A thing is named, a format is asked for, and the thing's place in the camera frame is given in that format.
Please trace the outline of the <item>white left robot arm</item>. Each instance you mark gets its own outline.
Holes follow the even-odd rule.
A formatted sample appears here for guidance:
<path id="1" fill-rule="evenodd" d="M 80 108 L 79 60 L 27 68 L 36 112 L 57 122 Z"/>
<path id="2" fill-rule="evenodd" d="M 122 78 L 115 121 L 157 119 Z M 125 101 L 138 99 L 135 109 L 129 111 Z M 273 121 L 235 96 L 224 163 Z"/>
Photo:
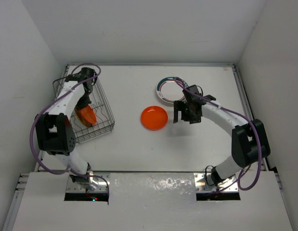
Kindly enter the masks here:
<path id="1" fill-rule="evenodd" d="M 75 149 L 76 137 L 70 118 L 75 109 L 91 103 L 96 78 L 96 71 L 89 67 L 68 75 L 56 100 L 36 116 L 34 123 L 39 149 L 55 156 L 74 175 L 86 175 L 89 164 Z"/>

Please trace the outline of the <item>large orange plate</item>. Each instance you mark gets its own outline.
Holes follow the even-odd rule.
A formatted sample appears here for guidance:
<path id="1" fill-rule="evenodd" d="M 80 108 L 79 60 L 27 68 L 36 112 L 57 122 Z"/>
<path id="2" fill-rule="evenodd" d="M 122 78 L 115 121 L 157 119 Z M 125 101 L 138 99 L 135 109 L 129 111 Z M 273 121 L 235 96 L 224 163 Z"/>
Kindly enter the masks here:
<path id="1" fill-rule="evenodd" d="M 82 109 L 76 109 L 75 113 L 80 122 L 86 127 L 92 127 L 97 123 L 95 112 L 90 105 Z"/>

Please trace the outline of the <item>small orange plate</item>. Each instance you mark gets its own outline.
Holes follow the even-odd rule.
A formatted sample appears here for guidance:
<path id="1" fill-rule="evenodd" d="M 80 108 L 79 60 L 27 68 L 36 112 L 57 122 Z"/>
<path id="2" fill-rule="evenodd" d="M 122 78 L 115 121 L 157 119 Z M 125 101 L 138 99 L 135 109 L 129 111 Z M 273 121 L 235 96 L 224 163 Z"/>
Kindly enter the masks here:
<path id="1" fill-rule="evenodd" d="M 160 106 L 146 107 L 141 113 L 141 124 L 148 130 L 160 130 L 168 122 L 166 110 Z"/>

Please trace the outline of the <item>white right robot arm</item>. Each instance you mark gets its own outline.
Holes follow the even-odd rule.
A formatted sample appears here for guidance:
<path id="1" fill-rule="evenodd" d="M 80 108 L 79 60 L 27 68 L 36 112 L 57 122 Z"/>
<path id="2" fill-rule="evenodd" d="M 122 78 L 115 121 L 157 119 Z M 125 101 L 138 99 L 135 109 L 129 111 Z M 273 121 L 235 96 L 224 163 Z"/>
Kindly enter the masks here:
<path id="1" fill-rule="evenodd" d="M 265 126 L 259 119 L 250 120 L 246 116 L 225 108 L 216 102 L 211 95 L 204 96 L 196 85 L 184 86 L 177 79 L 177 85 L 182 88 L 185 101 L 173 103 L 173 122 L 179 119 L 190 124 L 200 123 L 202 118 L 209 119 L 222 128 L 231 137 L 231 154 L 222 163 L 212 167 L 211 174 L 206 177 L 206 184 L 218 186 L 237 172 L 258 163 L 254 186 L 259 178 L 261 162 L 271 154 Z"/>

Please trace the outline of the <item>white plate green red rim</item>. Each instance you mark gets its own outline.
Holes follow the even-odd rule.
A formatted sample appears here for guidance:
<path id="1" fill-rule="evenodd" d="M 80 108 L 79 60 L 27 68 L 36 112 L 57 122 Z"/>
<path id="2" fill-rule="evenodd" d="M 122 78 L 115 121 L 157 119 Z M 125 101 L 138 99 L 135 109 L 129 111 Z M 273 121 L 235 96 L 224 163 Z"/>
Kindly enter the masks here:
<path id="1" fill-rule="evenodd" d="M 166 77 L 161 79 L 156 86 L 157 98 L 165 106 L 173 106 L 175 101 L 185 101 L 182 86 L 188 87 L 184 80 L 179 80 L 179 85 L 176 82 L 176 77 Z"/>

